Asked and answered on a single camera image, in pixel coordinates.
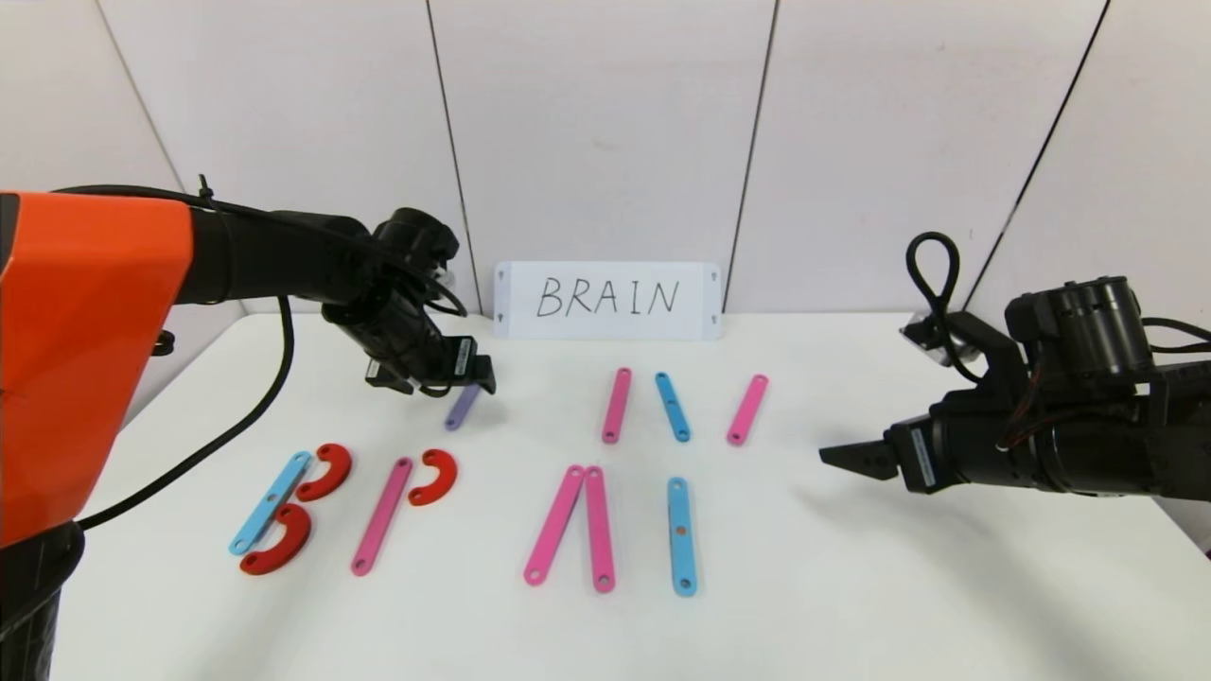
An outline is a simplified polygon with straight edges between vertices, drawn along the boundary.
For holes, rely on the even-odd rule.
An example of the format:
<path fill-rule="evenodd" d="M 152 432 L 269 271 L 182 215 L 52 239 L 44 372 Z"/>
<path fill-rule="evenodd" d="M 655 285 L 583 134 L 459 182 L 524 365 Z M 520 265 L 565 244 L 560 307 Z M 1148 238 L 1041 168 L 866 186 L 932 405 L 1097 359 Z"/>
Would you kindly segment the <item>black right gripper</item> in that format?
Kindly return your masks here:
<path fill-rule="evenodd" d="M 878 481 L 899 477 L 914 493 L 937 493 L 957 483 L 1031 488 L 1031 460 L 995 448 L 1008 413 L 948 393 L 926 414 L 893 424 L 884 440 L 830 445 L 817 452 L 830 467 Z"/>

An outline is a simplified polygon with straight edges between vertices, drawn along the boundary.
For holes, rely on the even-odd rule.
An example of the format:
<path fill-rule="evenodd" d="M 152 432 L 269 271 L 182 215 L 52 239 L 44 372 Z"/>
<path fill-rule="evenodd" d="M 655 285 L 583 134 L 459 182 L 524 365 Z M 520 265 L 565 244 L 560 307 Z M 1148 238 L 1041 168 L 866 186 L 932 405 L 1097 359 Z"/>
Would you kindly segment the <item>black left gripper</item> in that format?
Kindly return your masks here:
<path fill-rule="evenodd" d="M 470 336 L 444 336 L 424 305 L 397 292 L 377 296 L 366 307 L 367 351 L 375 367 L 367 382 L 397 393 L 446 395 L 450 388 L 477 385 L 497 393 L 489 355 L 475 355 Z"/>

